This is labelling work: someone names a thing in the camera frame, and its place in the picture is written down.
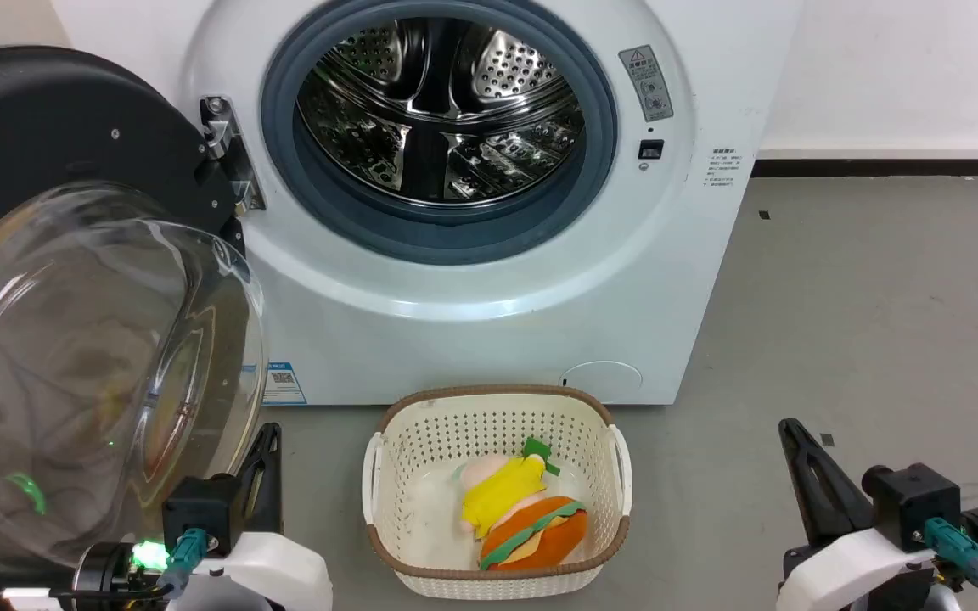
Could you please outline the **blue QR label sticker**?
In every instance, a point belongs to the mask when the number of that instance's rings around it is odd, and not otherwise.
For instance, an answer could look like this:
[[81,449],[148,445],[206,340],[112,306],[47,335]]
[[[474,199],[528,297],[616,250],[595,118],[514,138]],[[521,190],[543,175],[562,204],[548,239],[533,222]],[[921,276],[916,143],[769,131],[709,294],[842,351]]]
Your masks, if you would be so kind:
[[295,369],[288,362],[269,362],[267,382],[263,391],[264,406],[306,406],[306,395],[302,390]]

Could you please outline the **cream plastic laundry basket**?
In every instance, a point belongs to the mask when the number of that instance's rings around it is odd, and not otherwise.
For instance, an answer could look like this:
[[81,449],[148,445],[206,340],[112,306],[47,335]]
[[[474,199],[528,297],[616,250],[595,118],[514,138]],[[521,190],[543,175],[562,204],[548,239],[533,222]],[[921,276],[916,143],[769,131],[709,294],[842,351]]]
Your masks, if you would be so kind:
[[[558,564],[484,571],[459,524],[462,472],[486,457],[548,448],[548,496],[587,510],[581,541]],[[567,386],[482,385],[418,392],[387,411],[366,448],[363,515],[377,557],[427,598],[514,601],[570,594],[598,576],[627,537],[632,464],[609,410]]]

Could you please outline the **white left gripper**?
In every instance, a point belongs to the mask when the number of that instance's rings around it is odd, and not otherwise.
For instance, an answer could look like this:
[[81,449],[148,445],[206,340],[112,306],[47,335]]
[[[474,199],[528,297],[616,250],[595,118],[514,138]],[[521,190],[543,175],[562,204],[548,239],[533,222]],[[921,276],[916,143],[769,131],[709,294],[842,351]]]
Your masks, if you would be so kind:
[[173,611],[333,610],[326,562],[280,535],[284,530],[282,426],[260,427],[238,477],[245,533],[226,557],[201,562],[183,594],[173,600]]

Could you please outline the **black wall baseboard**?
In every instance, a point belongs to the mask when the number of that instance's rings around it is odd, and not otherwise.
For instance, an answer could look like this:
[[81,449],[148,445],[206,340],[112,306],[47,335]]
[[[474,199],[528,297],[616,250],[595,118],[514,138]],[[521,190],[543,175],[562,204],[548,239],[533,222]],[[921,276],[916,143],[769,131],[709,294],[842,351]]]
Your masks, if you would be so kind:
[[753,178],[978,177],[978,159],[761,160]]

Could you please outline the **stainless steel washer drum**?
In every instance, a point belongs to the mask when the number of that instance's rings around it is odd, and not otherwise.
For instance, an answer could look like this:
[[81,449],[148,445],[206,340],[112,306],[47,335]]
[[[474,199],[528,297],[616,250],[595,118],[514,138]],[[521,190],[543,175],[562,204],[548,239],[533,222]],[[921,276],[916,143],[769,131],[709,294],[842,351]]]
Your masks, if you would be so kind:
[[423,208],[478,208],[559,173],[585,115],[558,65],[500,28],[405,17],[351,31],[296,99],[353,181]]

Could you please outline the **round white filter cover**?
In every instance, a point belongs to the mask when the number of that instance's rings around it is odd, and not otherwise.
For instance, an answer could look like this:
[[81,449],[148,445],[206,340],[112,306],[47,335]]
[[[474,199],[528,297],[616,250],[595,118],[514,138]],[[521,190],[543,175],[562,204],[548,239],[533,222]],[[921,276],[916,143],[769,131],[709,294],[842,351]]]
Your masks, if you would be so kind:
[[628,403],[642,387],[637,368],[617,361],[584,362],[559,376],[559,386],[587,392],[603,405]]

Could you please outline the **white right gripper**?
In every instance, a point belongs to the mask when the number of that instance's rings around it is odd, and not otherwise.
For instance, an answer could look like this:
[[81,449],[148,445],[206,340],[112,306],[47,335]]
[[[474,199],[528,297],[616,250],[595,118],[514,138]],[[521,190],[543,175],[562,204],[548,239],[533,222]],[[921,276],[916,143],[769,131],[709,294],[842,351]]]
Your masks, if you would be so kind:
[[784,418],[778,436],[807,544],[837,541],[792,569],[778,592],[776,611],[840,611],[909,564],[934,559],[930,548],[904,552],[880,531],[870,529],[872,502],[801,421]]

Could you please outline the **orange burger plush toy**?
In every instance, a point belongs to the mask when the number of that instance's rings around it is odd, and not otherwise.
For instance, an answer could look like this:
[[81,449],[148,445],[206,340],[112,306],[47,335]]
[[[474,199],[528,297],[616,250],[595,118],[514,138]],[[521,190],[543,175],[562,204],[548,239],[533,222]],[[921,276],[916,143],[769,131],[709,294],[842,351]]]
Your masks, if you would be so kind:
[[570,496],[547,496],[486,534],[481,571],[532,571],[563,563],[587,534],[587,508]]

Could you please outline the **white front-load washing machine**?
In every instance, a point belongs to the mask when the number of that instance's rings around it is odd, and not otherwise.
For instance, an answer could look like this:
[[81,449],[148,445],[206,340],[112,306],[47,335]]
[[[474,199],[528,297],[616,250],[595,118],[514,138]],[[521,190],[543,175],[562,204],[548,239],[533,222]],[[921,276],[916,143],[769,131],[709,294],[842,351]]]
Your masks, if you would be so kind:
[[[559,385],[584,362],[637,368],[625,405],[671,405],[744,200],[805,0],[538,0],[593,45],[618,115],[593,205],[524,254],[427,266],[358,247],[310,216],[261,135],[261,83],[296,23],[327,0],[49,0],[70,45],[125,67],[195,127],[232,101],[267,208],[241,217],[267,296],[269,355],[307,405],[388,405],[430,388]],[[649,45],[674,116],[644,120],[618,53]],[[641,161],[644,139],[662,159]],[[713,149],[746,158],[703,185]]]

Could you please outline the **small printed text sticker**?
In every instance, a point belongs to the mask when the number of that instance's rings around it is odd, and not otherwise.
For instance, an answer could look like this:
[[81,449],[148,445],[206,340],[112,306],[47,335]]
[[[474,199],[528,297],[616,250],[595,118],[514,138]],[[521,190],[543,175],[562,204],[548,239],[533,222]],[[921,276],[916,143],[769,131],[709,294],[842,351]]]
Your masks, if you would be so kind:
[[710,188],[730,188],[738,181],[748,161],[734,148],[713,149],[707,159],[703,185]]

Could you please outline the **metal door hinge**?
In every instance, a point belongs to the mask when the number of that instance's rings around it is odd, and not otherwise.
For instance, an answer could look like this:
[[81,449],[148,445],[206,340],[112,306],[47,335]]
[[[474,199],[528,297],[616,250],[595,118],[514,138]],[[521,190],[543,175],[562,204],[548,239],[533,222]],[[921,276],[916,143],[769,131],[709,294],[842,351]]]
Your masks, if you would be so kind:
[[245,146],[232,101],[213,94],[202,97],[199,107],[207,155],[217,162],[232,185],[234,213],[244,216],[250,211],[264,211],[267,201]]

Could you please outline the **black washer door glass bowl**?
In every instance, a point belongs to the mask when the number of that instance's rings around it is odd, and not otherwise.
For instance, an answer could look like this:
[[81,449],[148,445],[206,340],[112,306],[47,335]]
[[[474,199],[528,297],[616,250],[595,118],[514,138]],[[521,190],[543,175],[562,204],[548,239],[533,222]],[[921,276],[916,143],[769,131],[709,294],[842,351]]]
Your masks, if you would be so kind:
[[267,344],[241,198],[143,78],[0,47],[0,583],[162,539],[180,482],[244,461]]

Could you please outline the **yellow plush toy green top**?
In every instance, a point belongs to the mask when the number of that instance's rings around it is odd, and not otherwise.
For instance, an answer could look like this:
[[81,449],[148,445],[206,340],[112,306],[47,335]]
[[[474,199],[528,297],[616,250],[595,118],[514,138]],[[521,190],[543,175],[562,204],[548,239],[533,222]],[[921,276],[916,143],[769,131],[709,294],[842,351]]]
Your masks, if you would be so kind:
[[551,447],[535,437],[519,455],[472,457],[455,472],[461,487],[459,527],[477,541],[511,519],[516,512],[548,498],[543,476],[559,475],[548,459]]

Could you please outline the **grey warning sticker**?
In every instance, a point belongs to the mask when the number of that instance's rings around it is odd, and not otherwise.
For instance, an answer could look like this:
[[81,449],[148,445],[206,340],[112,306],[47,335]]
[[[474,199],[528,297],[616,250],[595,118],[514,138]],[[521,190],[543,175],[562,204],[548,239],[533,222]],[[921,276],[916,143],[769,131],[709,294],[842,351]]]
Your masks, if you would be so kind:
[[655,50],[649,45],[627,48],[618,53],[637,94],[644,120],[662,121],[674,116],[669,88]]

